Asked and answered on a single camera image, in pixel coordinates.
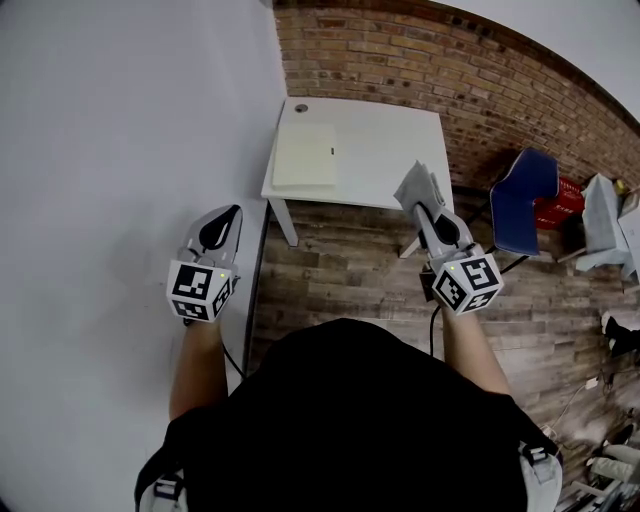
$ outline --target red box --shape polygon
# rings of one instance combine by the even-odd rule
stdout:
[[[572,215],[581,214],[584,210],[584,197],[580,192],[580,185],[560,178],[556,197],[535,201],[536,227],[556,229]]]

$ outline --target white table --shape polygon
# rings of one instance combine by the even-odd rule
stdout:
[[[306,105],[305,112],[296,106]],[[365,101],[326,98],[287,98],[280,124],[328,123],[336,131],[335,187],[272,186],[274,142],[262,197],[267,198],[291,246],[298,245],[286,200],[320,201],[400,210],[393,197],[416,160],[438,179],[447,207],[453,195],[440,117],[433,112]],[[419,247],[416,237],[402,249],[406,258]]]

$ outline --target wooden floor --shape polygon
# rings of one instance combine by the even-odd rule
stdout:
[[[482,202],[456,196],[456,213],[468,216]],[[265,242],[250,346],[254,371],[274,341],[303,327],[340,317],[366,320],[428,351],[429,319],[418,273],[422,251],[406,260],[397,252],[414,231],[402,212],[321,203],[290,202],[300,244],[287,245],[271,218]],[[473,225],[475,240],[491,245],[487,218]],[[557,264],[561,236],[539,232],[541,256],[505,275],[492,306],[479,312],[485,333],[502,364],[516,401],[538,424],[552,424],[587,379],[616,373],[613,388],[581,390],[555,426],[563,442],[565,485],[584,478],[584,462],[608,433],[640,407],[638,374],[631,355],[615,361],[600,332],[600,313],[611,310],[629,327],[640,328],[636,295],[624,295],[619,269],[586,273],[574,262]],[[515,260],[495,253],[498,266]],[[435,332],[435,356],[442,358],[442,323]]]

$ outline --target blue chair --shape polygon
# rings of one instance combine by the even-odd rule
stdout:
[[[523,255],[506,271],[529,256],[540,254],[533,203],[538,198],[554,198],[557,195],[556,160],[537,149],[526,148],[513,162],[507,175],[491,188],[489,202],[468,223],[491,205],[494,245],[487,252],[500,249]]]

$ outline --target white wall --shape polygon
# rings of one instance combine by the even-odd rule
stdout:
[[[244,210],[223,330],[242,359],[285,88],[258,0],[7,0],[0,8],[0,497],[133,508],[182,327],[169,259]]]
[[[539,42],[598,82],[640,120],[637,0],[438,0]]]

